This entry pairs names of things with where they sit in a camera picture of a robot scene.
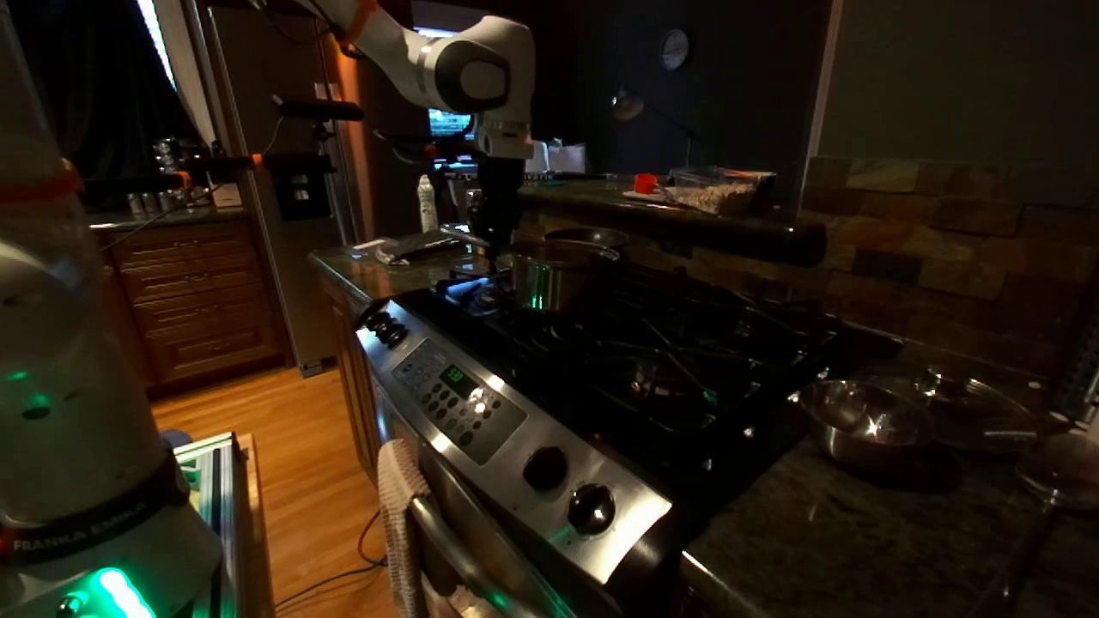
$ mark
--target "stove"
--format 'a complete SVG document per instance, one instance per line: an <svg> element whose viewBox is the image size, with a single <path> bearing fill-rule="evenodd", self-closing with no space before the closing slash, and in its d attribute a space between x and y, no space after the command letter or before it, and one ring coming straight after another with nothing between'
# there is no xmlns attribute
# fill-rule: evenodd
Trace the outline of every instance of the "stove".
<svg viewBox="0 0 1099 618"><path fill-rule="evenodd" d="M682 547L801 439L781 408L840 357L840 333L806 307L613 265L567 316L520 309L506 276L457 280L377 304L358 336L462 482L609 585Z"/></svg>

